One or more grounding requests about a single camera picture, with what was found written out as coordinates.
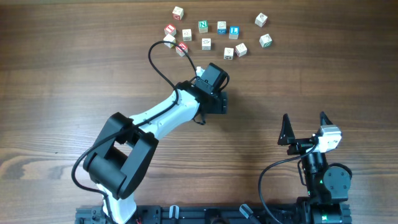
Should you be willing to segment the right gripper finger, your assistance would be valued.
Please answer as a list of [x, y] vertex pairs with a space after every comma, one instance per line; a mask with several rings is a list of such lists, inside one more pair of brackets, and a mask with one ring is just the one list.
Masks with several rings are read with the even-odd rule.
[[277, 144], [280, 146], [291, 145], [295, 143], [295, 135], [290, 123], [288, 114], [284, 114], [282, 118], [282, 127], [280, 130]]
[[324, 111], [320, 113], [320, 126], [332, 125], [333, 123], [329, 120], [328, 116]]

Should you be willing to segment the red E letter block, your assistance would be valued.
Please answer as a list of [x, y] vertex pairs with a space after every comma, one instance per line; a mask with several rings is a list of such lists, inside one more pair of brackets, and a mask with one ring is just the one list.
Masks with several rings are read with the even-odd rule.
[[188, 52], [188, 47], [184, 42], [179, 43], [176, 47], [176, 53], [179, 54], [179, 56], [184, 57], [185, 54]]

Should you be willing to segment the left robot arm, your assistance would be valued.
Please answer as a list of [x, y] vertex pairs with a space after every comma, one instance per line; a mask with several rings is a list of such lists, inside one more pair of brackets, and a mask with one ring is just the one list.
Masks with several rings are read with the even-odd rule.
[[229, 75], [210, 63], [197, 67], [194, 81], [176, 85], [153, 108], [130, 117], [113, 114], [83, 162], [97, 189], [104, 192], [103, 213], [109, 222], [127, 223], [137, 210], [134, 191], [142, 182], [159, 141], [183, 123], [206, 114], [225, 114]]

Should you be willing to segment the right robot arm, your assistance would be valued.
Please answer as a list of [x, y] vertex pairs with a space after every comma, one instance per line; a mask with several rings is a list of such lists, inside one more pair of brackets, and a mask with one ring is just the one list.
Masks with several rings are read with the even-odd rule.
[[351, 187], [352, 171], [343, 164], [329, 164], [326, 160], [326, 153], [336, 149], [341, 139], [340, 128], [324, 112], [320, 113], [318, 131], [302, 139], [295, 137], [289, 116], [283, 115], [277, 143], [289, 147], [288, 155], [300, 156], [298, 171], [308, 192], [308, 197], [297, 199], [300, 223], [352, 222], [350, 207], [345, 203]]

